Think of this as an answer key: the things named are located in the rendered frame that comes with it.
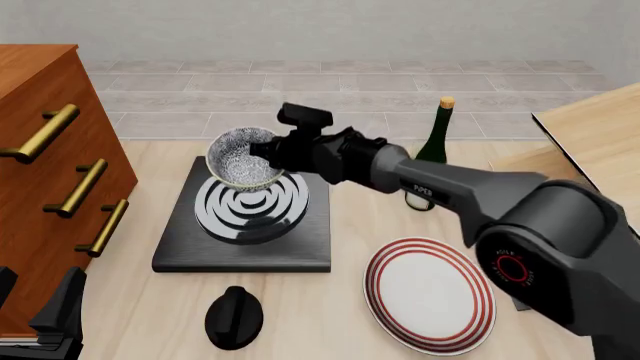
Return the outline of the patterned black and white bowl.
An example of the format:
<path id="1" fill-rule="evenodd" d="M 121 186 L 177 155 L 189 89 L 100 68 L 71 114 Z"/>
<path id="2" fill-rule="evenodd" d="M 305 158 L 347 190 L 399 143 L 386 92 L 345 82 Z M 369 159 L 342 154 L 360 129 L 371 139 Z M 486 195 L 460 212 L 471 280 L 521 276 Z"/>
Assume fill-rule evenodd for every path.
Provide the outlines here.
<path id="1" fill-rule="evenodd" d="M 235 191 L 268 188 L 284 171 L 273 169 L 268 161 L 250 155 L 250 145 L 269 143 L 274 137 L 276 134 L 266 128 L 232 128 L 212 141 L 205 155 L 206 165 L 212 176 Z"/>

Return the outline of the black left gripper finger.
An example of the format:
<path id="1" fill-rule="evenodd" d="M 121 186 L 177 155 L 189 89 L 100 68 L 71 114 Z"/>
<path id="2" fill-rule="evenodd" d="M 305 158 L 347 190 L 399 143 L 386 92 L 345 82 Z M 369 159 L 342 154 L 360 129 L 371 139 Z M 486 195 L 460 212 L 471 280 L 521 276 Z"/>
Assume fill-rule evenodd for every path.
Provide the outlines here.
<path id="1" fill-rule="evenodd" d="M 82 335 L 81 309 L 86 273 L 72 267 L 28 325 L 38 334 Z"/>
<path id="2" fill-rule="evenodd" d="M 6 266 L 0 266 L 0 309 L 7 301 L 17 282 L 18 275 Z"/>

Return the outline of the red-brown wooden cabinet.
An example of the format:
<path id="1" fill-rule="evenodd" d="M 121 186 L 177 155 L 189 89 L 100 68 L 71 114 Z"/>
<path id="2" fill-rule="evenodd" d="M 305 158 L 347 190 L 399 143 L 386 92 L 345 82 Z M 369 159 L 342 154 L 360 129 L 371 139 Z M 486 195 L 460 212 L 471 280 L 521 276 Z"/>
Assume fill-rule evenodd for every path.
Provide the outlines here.
<path id="1" fill-rule="evenodd" d="M 0 44 L 0 149 L 18 148 L 46 120 L 42 113 L 74 104 L 79 116 L 32 164 L 0 158 L 0 266 L 18 279 L 0 309 L 0 334 L 35 332 L 29 321 L 66 272 L 93 259 L 91 244 L 109 216 L 101 206 L 127 199 L 136 175 L 73 44 Z M 43 212 L 84 176 L 78 165 L 99 158 L 108 168 L 72 218 Z"/>

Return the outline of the white plate with red rings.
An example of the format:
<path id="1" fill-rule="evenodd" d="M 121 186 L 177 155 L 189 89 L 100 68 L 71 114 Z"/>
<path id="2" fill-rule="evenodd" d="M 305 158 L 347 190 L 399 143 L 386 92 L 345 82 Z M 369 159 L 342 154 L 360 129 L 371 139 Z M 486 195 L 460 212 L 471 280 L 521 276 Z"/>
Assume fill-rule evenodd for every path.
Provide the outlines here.
<path id="1" fill-rule="evenodd" d="M 451 245 L 409 237 L 383 245 L 367 263 L 363 292 L 376 322 L 394 339 L 432 356 L 479 347 L 497 316 L 489 281 Z"/>

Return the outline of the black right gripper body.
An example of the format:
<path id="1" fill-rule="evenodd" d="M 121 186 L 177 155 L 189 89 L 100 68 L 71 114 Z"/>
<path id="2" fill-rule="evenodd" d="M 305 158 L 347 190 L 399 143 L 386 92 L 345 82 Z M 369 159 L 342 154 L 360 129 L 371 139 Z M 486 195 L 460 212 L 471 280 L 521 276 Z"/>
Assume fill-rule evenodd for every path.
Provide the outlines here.
<path id="1" fill-rule="evenodd" d="M 314 162 L 314 148 L 322 139 L 322 131 L 290 131 L 287 136 L 274 137 L 274 149 L 268 160 L 270 167 L 295 173 L 315 173 L 322 178 Z"/>

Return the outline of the flat black stove plate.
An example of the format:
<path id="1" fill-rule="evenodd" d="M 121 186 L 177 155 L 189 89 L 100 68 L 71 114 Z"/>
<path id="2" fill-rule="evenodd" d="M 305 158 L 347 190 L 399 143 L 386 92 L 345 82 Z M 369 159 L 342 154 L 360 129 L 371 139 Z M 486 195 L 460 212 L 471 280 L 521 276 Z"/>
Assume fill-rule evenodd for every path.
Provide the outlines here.
<path id="1" fill-rule="evenodd" d="M 329 187 L 285 173 L 239 192 L 195 158 L 151 263 L 154 272 L 330 272 Z"/>

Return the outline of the round black stove knob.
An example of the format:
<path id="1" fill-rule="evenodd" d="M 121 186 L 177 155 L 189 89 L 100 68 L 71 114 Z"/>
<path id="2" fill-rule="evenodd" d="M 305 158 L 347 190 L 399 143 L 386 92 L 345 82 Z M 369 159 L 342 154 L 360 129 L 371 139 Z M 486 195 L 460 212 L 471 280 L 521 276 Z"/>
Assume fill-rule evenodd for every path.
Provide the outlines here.
<path id="1" fill-rule="evenodd" d="M 262 305 L 244 287 L 228 287 L 209 307 L 205 332 L 221 350 L 240 350 L 259 335 L 264 322 Z"/>

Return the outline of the dark green wine bottle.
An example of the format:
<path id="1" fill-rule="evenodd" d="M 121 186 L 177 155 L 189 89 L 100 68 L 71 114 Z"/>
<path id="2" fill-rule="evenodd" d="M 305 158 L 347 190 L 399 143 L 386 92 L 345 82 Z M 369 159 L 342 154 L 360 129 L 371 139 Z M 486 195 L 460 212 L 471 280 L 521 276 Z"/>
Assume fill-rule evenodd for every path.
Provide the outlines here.
<path id="1" fill-rule="evenodd" d="M 436 112 L 435 122 L 431 134 L 424 146 L 419 150 L 415 159 L 421 161 L 432 161 L 441 164 L 447 162 L 445 140 L 448 125 L 453 114 L 455 100 L 452 96 L 440 98 L 440 104 Z M 414 194 L 406 193 L 405 202 L 411 208 L 419 212 L 427 212 L 434 208 L 433 203 L 429 203 Z"/>

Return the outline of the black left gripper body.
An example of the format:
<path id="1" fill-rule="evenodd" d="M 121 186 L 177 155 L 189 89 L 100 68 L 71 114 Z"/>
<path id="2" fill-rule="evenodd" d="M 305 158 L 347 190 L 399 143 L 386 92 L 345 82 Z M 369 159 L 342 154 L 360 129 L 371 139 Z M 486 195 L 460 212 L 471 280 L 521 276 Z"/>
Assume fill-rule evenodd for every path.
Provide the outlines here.
<path id="1" fill-rule="evenodd" d="M 78 360 L 84 334 L 0 334 L 0 360 Z"/>

